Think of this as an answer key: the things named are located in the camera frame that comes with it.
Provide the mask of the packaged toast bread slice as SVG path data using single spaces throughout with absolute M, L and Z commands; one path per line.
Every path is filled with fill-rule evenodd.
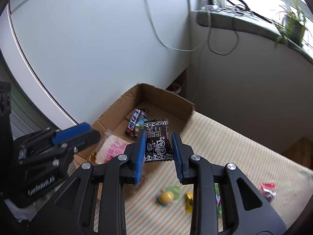
M 107 163 L 114 157 L 123 154 L 126 146 L 130 143 L 132 143 L 132 141 L 117 136 L 112 131 L 108 130 L 89 155 L 88 160 L 95 165 Z

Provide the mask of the black patterned snack packet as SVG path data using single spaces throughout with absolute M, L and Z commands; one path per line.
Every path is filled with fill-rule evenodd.
M 143 125 L 146 132 L 146 150 L 144 161 L 146 163 L 172 161 L 174 156 L 168 139 L 169 120 L 146 120 Z

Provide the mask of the round jelly cup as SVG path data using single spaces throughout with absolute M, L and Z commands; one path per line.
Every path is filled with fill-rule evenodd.
M 136 122 L 135 127 L 134 127 L 134 135 L 135 137 L 137 137 L 140 133 L 140 130 L 144 129 L 144 122 L 146 121 L 146 119 L 141 119 L 139 121 Z

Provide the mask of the large Snickers bar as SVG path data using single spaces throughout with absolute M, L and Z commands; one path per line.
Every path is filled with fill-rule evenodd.
M 137 139 L 139 131 L 144 128 L 149 111 L 147 109 L 134 109 L 130 121 L 128 122 L 125 134 L 131 139 Z

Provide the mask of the yellow candy wrapper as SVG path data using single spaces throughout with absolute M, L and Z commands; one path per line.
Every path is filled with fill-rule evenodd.
M 194 205 L 194 193 L 193 193 L 193 191 L 186 192 L 186 194 L 185 194 L 185 212 L 187 214 L 192 213 L 193 205 Z

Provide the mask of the striped table cloth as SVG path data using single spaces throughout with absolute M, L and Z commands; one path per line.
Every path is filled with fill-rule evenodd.
M 235 163 L 259 187 L 273 183 L 273 207 L 286 226 L 291 226 L 312 196 L 312 171 L 198 112 L 184 121 L 164 111 L 149 117 L 167 118 L 185 144 L 196 154 L 217 165 Z M 185 212 L 184 197 L 173 205 L 157 204 L 157 193 L 179 183 L 172 161 L 152 162 L 143 167 L 143 181 L 126 200 L 128 234 L 189 234 L 191 216 Z

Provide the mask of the red wrapped candy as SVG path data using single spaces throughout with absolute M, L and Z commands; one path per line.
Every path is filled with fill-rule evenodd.
M 260 192 L 271 203 L 276 196 L 276 186 L 273 183 L 261 183 Z

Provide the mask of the white cabinet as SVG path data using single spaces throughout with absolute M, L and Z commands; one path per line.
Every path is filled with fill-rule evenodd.
M 167 88 L 189 65 L 188 0 L 10 0 L 1 51 L 57 127 L 93 123 L 139 82 Z

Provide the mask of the white power strip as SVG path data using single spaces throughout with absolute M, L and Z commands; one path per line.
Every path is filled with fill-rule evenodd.
M 200 0 L 200 10 L 216 11 L 219 8 L 216 0 Z

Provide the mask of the potted green plant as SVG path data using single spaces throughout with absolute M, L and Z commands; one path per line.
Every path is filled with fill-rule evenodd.
M 302 47 L 303 37 L 306 31 L 307 17 L 299 6 L 299 0 L 293 0 L 295 11 L 292 9 L 285 9 L 283 7 L 284 18 L 282 22 L 273 21 L 279 35 L 275 40 L 275 46 L 280 44 L 287 45 L 292 41 L 296 45 Z

